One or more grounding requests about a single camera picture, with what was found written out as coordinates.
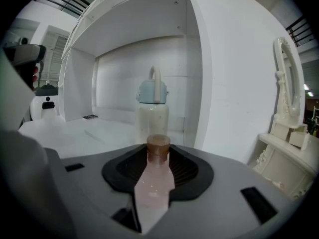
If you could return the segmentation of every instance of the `bottle cap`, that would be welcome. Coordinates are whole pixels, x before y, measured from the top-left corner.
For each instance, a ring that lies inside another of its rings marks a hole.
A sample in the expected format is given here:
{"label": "bottle cap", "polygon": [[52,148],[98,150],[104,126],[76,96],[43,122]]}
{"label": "bottle cap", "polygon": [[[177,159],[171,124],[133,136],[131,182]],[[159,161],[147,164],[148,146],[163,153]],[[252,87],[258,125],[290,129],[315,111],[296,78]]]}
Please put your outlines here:
{"label": "bottle cap", "polygon": [[149,162],[152,162],[152,160],[158,157],[166,161],[169,153],[170,138],[163,134],[152,134],[147,138],[146,146],[149,154]]}

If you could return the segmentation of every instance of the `small pink bottle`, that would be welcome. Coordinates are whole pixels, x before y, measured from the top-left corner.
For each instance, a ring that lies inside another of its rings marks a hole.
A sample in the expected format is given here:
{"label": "small pink bottle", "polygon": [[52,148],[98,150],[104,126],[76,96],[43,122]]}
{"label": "small pink bottle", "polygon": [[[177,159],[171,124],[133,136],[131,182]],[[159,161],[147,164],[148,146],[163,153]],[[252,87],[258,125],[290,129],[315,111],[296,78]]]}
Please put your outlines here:
{"label": "small pink bottle", "polygon": [[169,168],[170,138],[154,134],[147,138],[147,166],[137,182],[135,202],[142,233],[147,233],[168,210],[169,192],[175,188]]}

